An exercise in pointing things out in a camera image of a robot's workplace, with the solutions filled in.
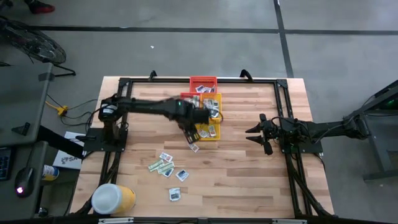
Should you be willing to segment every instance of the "yellow cup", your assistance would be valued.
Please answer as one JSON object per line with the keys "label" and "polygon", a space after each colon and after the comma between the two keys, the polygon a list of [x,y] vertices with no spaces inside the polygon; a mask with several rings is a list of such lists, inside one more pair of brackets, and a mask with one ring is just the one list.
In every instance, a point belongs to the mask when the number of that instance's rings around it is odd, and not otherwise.
{"label": "yellow cup", "polygon": [[94,211],[109,215],[130,210],[136,203],[136,194],[128,187],[116,184],[99,186],[91,198]]}

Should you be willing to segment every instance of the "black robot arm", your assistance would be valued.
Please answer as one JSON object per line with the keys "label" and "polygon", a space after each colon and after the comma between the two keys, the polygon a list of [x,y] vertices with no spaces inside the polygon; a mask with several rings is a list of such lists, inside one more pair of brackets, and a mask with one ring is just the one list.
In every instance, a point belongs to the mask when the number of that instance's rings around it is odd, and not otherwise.
{"label": "black robot arm", "polygon": [[260,114],[260,122],[246,133],[260,133],[260,136],[246,137],[264,147],[264,152],[271,155],[270,139],[283,139],[284,144],[300,145],[306,142],[318,143],[324,137],[347,136],[355,139],[366,139],[369,135],[366,123],[360,115],[344,118],[342,121],[331,123],[314,123],[294,118],[275,117],[267,120],[265,114]]}
{"label": "black robot arm", "polygon": [[104,123],[103,140],[111,144],[120,137],[116,121],[125,113],[147,113],[164,115],[170,121],[176,121],[188,143],[200,139],[195,124],[209,123],[210,112],[196,108],[185,100],[167,98],[161,101],[138,100],[113,95],[101,101],[98,118]]}

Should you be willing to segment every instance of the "keyboard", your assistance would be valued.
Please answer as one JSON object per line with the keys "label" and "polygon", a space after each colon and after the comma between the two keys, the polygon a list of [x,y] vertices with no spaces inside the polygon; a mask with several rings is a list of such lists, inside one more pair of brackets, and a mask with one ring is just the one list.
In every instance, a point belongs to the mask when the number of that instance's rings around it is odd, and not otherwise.
{"label": "keyboard", "polygon": [[0,181],[10,179],[13,148],[0,148]]}

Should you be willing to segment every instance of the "wooden table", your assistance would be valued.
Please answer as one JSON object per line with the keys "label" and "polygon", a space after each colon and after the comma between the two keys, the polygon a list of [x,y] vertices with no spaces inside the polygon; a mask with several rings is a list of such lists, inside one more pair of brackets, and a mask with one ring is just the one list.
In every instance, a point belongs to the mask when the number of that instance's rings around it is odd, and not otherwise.
{"label": "wooden table", "polygon": [[[99,102],[117,92],[119,78],[104,77]],[[295,118],[311,121],[303,79],[287,81]],[[188,84],[135,83],[132,89],[133,97],[160,100],[187,92]],[[129,138],[121,156],[117,184],[133,189],[137,201],[131,211],[118,216],[294,217],[286,163],[277,142],[271,141],[274,153],[267,156],[260,145],[245,139],[255,135],[244,131],[259,122],[260,113],[268,118],[277,116],[272,85],[223,83],[218,85],[218,92],[222,94],[224,116],[221,140],[199,142],[197,153],[190,150],[176,123],[159,115],[128,115]],[[101,126],[95,116],[93,127]],[[174,156],[177,167],[169,178],[147,168],[161,152]],[[104,153],[95,152],[83,161],[71,212],[77,211],[96,189],[103,156]],[[303,164],[309,189],[325,209],[333,213],[319,158],[304,154]],[[190,174],[184,182],[175,176],[180,169]],[[169,188],[173,187],[181,187],[182,198],[177,202],[169,200]],[[300,190],[298,196],[304,211]]]}

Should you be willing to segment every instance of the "gray floor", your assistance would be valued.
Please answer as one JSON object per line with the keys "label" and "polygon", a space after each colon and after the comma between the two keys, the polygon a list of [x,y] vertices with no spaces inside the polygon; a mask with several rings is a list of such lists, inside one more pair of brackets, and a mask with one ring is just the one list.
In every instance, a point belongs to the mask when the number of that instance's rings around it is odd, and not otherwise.
{"label": "gray floor", "polygon": [[[29,14],[16,2],[7,17],[29,24],[135,27],[277,28],[272,0],[48,0],[57,11]],[[397,30],[394,0],[280,0],[287,29]],[[96,98],[105,75],[217,75],[235,77],[242,68],[254,77],[286,77],[278,34],[45,32],[67,52],[64,66],[78,76],[58,78],[50,94],[66,105]],[[336,121],[397,79],[397,36],[288,35],[296,78],[304,78],[315,122]],[[2,45],[0,61],[31,63]],[[92,110],[94,104],[74,111]],[[44,125],[66,128],[46,108]],[[377,171],[369,143],[348,138],[322,141],[335,213],[345,218],[396,222],[398,179],[364,183]],[[76,176],[76,172],[67,174]],[[73,182],[49,189],[44,203],[61,215]]]}

